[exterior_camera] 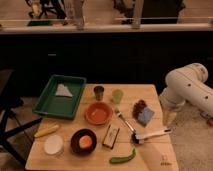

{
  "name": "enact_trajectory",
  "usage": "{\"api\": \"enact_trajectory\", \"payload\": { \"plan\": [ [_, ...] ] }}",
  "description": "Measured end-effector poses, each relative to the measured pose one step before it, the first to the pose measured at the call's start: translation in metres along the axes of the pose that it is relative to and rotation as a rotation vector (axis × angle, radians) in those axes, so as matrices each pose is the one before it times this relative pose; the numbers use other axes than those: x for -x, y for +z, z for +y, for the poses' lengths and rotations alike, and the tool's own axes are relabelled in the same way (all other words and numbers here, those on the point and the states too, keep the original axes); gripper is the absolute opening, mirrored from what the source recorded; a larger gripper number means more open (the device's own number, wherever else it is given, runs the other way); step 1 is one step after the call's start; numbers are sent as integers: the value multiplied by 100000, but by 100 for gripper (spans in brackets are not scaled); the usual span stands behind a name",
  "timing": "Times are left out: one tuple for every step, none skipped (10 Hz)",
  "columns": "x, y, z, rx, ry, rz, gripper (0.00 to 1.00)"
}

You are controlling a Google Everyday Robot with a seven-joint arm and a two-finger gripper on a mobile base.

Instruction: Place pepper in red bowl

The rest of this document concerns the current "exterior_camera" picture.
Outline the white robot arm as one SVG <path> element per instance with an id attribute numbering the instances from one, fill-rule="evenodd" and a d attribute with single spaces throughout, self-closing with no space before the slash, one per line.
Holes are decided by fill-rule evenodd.
<path id="1" fill-rule="evenodd" d="M 207 79 L 208 70 L 200 63 L 174 69 L 166 75 L 166 87 L 159 95 L 165 126 L 187 101 L 213 119 L 213 88 L 205 85 Z"/>

